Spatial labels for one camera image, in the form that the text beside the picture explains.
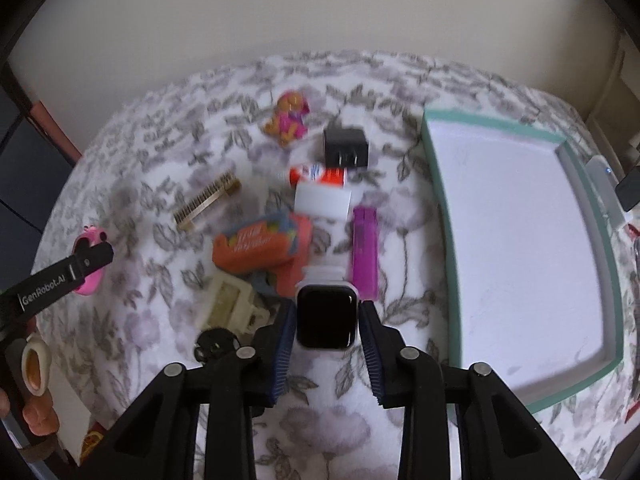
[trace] comb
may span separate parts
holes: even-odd
[[[209,184],[196,198],[174,213],[174,220],[178,229],[187,231],[193,227],[193,219],[202,213],[223,195],[232,195],[241,187],[240,181],[231,172],[223,173],[218,179]]]

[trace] pink and orange toy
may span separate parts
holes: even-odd
[[[92,247],[101,242],[107,241],[107,233],[104,229],[93,225],[85,225],[84,232],[76,238],[74,242],[73,253],[77,253],[83,247]],[[76,294],[81,294],[82,296],[90,296],[93,294],[98,285],[100,285],[100,281],[102,280],[102,275],[104,274],[104,267],[101,269],[92,272],[84,279],[84,283],[80,285],[74,292]]]
[[[278,139],[281,146],[286,147],[294,139],[306,135],[306,126],[302,117],[309,113],[309,104],[300,92],[285,92],[278,99],[271,121],[262,130],[265,134]]]

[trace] pink lighter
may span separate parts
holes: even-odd
[[[361,300],[378,299],[378,218],[373,207],[353,209],[351,283]]]
[[[76,238],[72,252],[77,252],[78,249],[82,248],[83,246],[92,247],[96,244],[106,241],[107,233],[104,231],[104,229],[93,225],[84,226],[84,232],[79,235],[78,238]],[[82,296],[90,296],[95,292],[95,289],[98,288],[98,285],[100,285],[100,280],[102,280],[103,273],[104,268],[92,272],[87,277],[85,277],[84,283],[76,288],[74,292],[76,294],[81,294]]]

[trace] table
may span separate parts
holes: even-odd
[[[274,101],[299,89],[309,134],[283,149],[259,129]],[[329,121],[364,127],[369,169],[350,177],[352,203],[378,209],[383,320],[408,344],[447,359],[444,240],[418,135],[423,107],[458,108],[565,134],[582,160],[595,152],[576,111],[560,99],[453,62],[383,52],[306,52],[199,73],[130,102],[100,131],[66,183],[34,270],[68,255],[85,224],[105,228],[115,258],[91,297],[69,295],[38,325],[82,402],[109,427],[172,361],[192,356],[198,293],[212,272],[211,239],[242,219],[291,208],[292,192],[265,170],[321,156]],[[215,176],[234,170],[242,193],[200,230],[175,229],[172,211]],[[612,234],[623,307],[623,363],[587,390],[536,414],[581,476],[597,476],[630,404],[636,357],[630,242]],[[312,263],[346,266],[350,232],[314,221]],[[255,420],[261,479],[396,477],[402,409],[378,408],[359,346],[295,347],[290,392]],[[203,414],[200,426],[206,422]],[[453,425],[452,434],[456,435]],[[452,438],[452,455],[458,441]],[[202,435],[196,458],[202,467]],[[457,458],[452,478],[460,476]]]

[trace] black watch screen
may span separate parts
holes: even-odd
[[[307,348],[343,350],[353,344],[358,295],[349,286],[305,285],[297,294],[299,343]]]

